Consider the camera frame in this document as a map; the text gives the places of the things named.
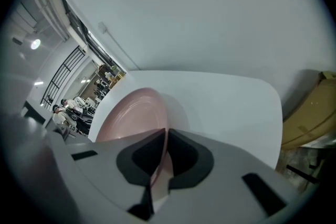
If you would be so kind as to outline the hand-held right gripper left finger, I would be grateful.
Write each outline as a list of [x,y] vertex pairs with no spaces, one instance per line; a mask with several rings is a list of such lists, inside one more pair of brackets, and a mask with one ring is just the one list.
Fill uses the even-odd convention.
[[78,223],[147,223],[154,216],[152,175],[160,166],[165,130],[94,143],[66,144],[48,135]]

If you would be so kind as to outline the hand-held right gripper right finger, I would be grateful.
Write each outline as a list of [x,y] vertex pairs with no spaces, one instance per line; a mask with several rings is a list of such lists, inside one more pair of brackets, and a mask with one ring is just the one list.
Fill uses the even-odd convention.
[[173,174],[154,223],[258,223],[298,197],[273,168],[247,151],[170,130]]

